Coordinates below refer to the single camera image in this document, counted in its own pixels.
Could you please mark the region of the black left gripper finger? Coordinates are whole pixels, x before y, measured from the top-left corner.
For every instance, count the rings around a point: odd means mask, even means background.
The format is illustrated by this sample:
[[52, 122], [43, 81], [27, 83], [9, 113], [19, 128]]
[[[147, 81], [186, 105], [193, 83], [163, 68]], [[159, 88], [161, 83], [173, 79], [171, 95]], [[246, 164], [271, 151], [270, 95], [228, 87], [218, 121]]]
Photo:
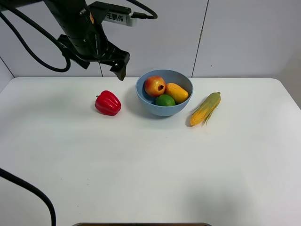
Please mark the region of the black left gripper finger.
[[90, 65], [90, 62], [84, 61], [74, 54], [69, 54], [69, 59], [77, 63], [83, 69], [87, 69]]
[[125, 61], [110, 61], [110, 71], [114, 73], [120, 81], [126, 77], [126, 68], [128, 60]]

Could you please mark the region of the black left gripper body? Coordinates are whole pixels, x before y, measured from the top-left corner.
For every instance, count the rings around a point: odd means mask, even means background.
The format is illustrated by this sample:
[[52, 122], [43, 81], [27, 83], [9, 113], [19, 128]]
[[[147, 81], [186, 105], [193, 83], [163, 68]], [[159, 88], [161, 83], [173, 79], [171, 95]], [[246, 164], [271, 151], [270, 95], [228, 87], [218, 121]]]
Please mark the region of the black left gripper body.
[[129, 53], [108, 41], [102, 27], [112, 7], [107, 3], [84, 0], [46, 0], [51, 14], [59, 23], [71, 42], [72, 51], [86, 61], [124, 62], [129, 61]]

